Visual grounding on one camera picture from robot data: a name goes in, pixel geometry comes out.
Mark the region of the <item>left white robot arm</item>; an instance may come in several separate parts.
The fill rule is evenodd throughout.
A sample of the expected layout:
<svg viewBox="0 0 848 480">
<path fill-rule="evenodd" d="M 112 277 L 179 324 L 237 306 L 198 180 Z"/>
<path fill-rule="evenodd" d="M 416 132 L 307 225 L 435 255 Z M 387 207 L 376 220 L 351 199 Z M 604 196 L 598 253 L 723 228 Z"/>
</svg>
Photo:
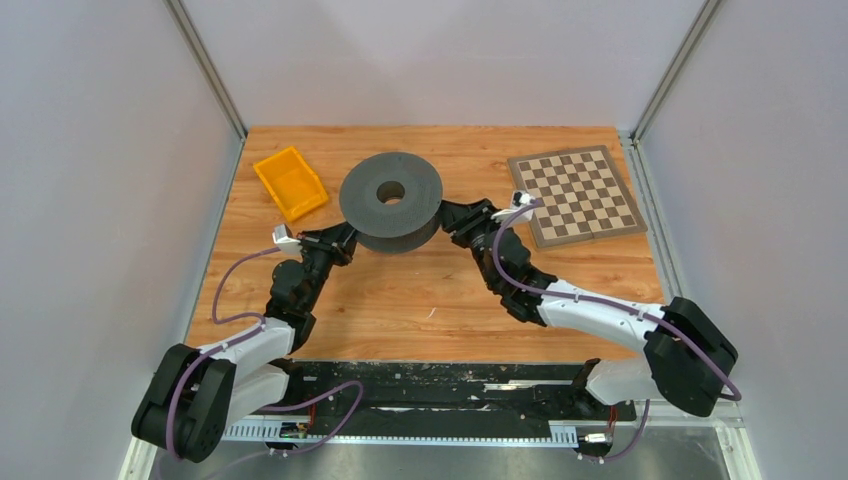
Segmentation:
<svg viewBox="0 0 848 480">
<path fill-rule="evenodd" d="M 279 226 L 273 241 L 274 251 L 290 257 L 275 267 L 266 309 L 251 315 L 256 324 L 200 348 L 171 346 L 133 416 L 135 438 L 199 463 L 242 418 L 265 407 L 282 414 L 302 408 L 306 388 L 284 359 L 308 340 L 332 268 L 353 259 L 356 231 L 346 222 L 297 235 Z"/>
</svg>

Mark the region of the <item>black cable spool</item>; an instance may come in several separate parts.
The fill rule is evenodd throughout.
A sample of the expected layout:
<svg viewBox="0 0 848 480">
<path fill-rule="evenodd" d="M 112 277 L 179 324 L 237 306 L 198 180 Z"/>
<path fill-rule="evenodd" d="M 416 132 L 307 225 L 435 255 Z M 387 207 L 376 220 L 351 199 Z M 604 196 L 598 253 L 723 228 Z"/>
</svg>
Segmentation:
<svg viewBox="0 0 848 480">
<path fill-rule="evenodd" d="M 342 215 L 365 248 L 402 254 L 425 245 L 438 229 L 443 184 L 435 167 L 407 152 L 384 152 L 357 164 L 339 190 Z"/>
</svg>

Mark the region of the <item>right aluminium frame post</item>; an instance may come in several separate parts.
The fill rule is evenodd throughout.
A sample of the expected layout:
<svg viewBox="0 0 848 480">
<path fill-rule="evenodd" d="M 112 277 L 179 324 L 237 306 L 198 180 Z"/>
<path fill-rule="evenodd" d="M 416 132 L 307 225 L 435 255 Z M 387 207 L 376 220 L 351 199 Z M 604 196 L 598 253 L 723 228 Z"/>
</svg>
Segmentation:
<svg viewBox="0 0 848 480">
<path fill-rule="evenodd" d="M 630 139 L 634 145 L 641 142 L 646 136 L 663 107 L 668 95 L 675 87 L 676 82 L 686 68 L 690 58 L 698 48 L 716 15 L 719 13 L 724 4 L 725 1 L 723 0 L 706 0 L 702 2 L 694 20 L 688 27 L 670 63 L 665 69 L 659 83 L 643 109 L 635 127 L 631 131 Z"/>
</svg>

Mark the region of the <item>left aluminium frame post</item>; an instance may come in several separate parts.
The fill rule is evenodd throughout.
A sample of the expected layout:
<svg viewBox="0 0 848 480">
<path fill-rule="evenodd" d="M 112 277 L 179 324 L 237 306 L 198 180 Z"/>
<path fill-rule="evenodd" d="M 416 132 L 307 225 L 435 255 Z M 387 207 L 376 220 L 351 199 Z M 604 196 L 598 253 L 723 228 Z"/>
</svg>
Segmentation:
<svg viewBox="0 0 848 480">
<path fill-rule="evenodd" d="M 240 141 L 244 143 L 248 136 L 248 128 L 225 86 L 223 78 L 204 44 L 188 8 L 180 0 L 164 0 L 163 3 L 174 20 L 177 30 L 180 32 L 186 46 L 191 52 L 230 127 Z"/>
</svg>

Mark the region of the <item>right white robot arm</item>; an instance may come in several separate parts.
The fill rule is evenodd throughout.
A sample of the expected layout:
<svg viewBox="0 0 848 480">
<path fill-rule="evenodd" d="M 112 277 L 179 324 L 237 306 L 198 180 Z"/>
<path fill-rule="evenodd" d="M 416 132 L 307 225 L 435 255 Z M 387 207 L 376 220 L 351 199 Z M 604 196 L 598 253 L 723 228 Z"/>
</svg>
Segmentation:
<svg viewBox="0 0 848 480">
<path fill-rule="evenodd" d="M 634 352 L 637 362 L 597 361 L 571 390 L 571 403 L 596 417 L 624 400 L 663 398 L 679 410 L 708 417 L 721 399 L 740 401 L 730 374 L 738 352 L 692 300 L 639 303 L 582 289 L 533 266 L 513 224 L 529 220 L 540 200 L 517 191 L 507 209 L 488 199 L 442 201 L 438 218 L 451 241 L 470 251 L 487 289 L 520 322 L 572 329 Z"/>
</svg>

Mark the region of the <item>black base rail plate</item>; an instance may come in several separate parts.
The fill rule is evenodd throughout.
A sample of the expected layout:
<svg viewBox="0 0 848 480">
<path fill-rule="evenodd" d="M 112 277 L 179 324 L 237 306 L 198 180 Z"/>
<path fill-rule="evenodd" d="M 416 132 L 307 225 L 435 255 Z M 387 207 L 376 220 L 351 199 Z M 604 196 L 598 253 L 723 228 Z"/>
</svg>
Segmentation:
<svg viewBox="0 0 848 480">
<path fill-rule="evenodd" d="M 576 427 L 633 421 L 635 408 L 595 400 L 578 364 L 337 362 L 298 360 L 287 403 L 347 388 L 293 413 L 246 417 L 227 440 L 572 446 Z"/>
</svg>

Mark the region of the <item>wooden chessboard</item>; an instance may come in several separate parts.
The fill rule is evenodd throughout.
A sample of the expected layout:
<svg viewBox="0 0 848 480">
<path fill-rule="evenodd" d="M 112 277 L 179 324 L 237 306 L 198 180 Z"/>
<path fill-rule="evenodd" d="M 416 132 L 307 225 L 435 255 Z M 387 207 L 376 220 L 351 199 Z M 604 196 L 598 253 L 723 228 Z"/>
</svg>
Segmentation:
<svg viewBox="0 0 848 480">
<path fill-rule="evenodd" d="M 513 157 L 507 166 L 515 187 L 541 201 L 530 221 L 539 249 L 647 231 L 604 145 Z"/>
</svg>

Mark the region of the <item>yellow plastic bin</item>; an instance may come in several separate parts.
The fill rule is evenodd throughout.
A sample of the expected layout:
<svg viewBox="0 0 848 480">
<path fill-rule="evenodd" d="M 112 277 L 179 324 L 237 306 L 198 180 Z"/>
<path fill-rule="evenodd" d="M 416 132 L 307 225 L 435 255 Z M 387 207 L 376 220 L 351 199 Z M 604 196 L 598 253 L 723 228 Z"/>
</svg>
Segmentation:
<svg viewBox="0 0 848 480">
<path fill-rule="evenodd" d="M 289 222 L 329 202 L 319 176 L 294 146 L 255 163 L 253 170 Z"/>
</svg>

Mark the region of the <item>aluminium frame post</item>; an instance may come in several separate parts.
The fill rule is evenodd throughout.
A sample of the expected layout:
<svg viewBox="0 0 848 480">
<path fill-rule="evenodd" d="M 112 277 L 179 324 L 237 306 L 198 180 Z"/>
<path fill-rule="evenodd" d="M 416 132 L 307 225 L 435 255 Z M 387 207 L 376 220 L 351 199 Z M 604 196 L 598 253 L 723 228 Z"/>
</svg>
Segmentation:
<svg viewBox="0 0 848 480">
<path fill-rule="evenodd" d="M 643 109 L 635 127 L 631 131 L 630 139 L 634 145 L 641 142 L 646 136 L 663 107 L 668 95 L 675 87 L 676 82 L 686 68 L 690 58 L 698 48 L 716 15 L 719 13 L 724 4 L 725 1 L 723 0 L 706 0 L 702 2 L 694 20 L 688 27 L 670 63 L 665 69 L 659 83 Z"/>
<path fill-rule="evenodd" d="M 223 78 L 204 44 L 188 8 L 180 0 L 164 0 L 163 3 L 174 20 L 177 30 L 180 32 L 186 46 L 191 52 L 230 127 L 240 141 L 244 143 L 248 136 L 248 128 L 225 86 Z"/>
</svg>

